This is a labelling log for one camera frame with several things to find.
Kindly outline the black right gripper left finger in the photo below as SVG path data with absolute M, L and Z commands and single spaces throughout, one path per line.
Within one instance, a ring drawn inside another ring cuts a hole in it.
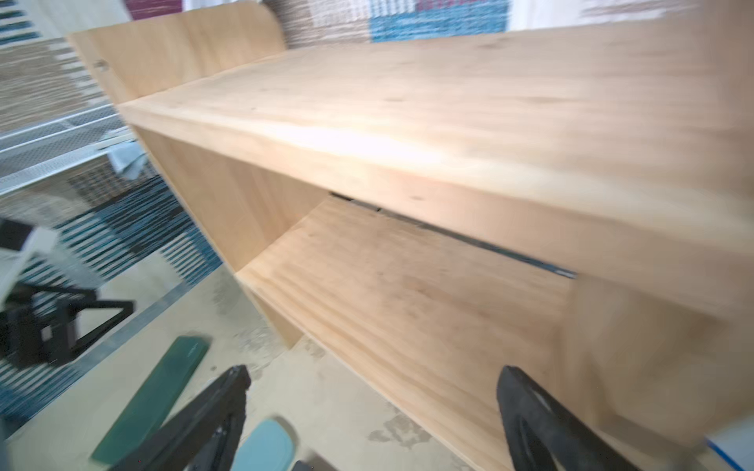
M 226 370 L 114 470 L 229 470 L 245 424 L 247 367 Z

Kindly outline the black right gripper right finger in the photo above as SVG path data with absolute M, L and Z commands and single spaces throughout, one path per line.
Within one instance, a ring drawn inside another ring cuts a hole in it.
M 634 470 L 522 369 L 507 365 L 497 400 L 516 470 Z

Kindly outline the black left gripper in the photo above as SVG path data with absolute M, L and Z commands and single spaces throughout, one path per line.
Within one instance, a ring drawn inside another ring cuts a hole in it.
M 1 311 L 1 358 L 16 368 L 70 363 L 135 312 L 133 301 L 63 299 L 52 314 L 42 316 L 35 313 L 33 297 L 43 292 L 74 296 L 77 290 L 45 285 L 15 285 L 10 290 Z M 81 337 L 77 318 L 92 309 L 118 312 Z

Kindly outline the light teal pencil case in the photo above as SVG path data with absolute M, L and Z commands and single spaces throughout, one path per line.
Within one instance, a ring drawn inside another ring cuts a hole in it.
M 286 471 L 294 462 L 295 443 L 276 420 L 261 422 L 238 448 L 232 471 Z

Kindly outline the dark green pencil case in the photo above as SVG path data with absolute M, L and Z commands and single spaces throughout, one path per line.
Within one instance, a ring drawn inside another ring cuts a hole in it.
M 97 445 L 92 460 L 112 466 L 159 430 L 210 345 L 205 337 L 175 339 Z

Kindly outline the black pencil case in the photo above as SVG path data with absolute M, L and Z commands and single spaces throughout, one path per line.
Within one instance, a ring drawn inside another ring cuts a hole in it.
M 314 468 L 304 461 L 297 461 L 292 467 L 292 471 L 314 471 Z

